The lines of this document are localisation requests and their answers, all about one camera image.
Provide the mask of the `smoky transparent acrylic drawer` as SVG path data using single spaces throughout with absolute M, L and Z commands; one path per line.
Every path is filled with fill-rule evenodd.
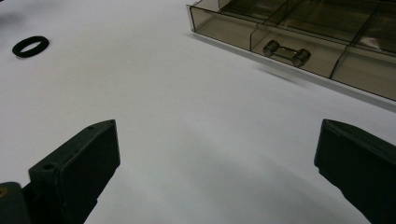
M 396 0 L 197 0 L 191 29 L 396 101 Z

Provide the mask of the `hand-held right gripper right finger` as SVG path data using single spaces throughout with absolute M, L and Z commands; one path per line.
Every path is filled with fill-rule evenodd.
M 396 146 L 325 119 L 314 164 L 372 224 L 396 224 Z

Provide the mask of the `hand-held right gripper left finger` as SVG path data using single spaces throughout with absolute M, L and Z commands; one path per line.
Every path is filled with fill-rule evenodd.
M 116 121 L 95 123 L 29 169 L 23 189 L 35 224 L 83 224 L 120 166 Z

